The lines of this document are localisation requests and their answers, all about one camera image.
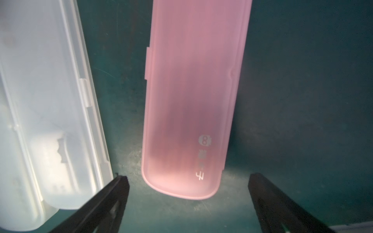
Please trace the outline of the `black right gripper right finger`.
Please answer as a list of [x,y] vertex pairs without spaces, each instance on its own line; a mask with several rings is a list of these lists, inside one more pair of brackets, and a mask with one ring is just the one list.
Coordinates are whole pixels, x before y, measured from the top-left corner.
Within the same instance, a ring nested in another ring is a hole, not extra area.
[[248,189],[262,232],[333,233],[260,173],[250,175]]

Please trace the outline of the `pink pencil case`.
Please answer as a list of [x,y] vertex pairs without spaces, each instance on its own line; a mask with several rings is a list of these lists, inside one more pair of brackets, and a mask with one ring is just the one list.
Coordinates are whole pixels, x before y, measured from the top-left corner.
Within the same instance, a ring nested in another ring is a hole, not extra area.
[[141,172],[166,195],[219,189],[251,1],[154,1],[146,49]]

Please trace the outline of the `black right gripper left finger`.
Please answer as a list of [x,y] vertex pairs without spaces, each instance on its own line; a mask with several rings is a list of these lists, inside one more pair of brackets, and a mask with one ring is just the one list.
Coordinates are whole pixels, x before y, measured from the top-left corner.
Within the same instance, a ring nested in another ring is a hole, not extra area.
[[130,184],[118,175],[52,233],[117,233],[126,208]]

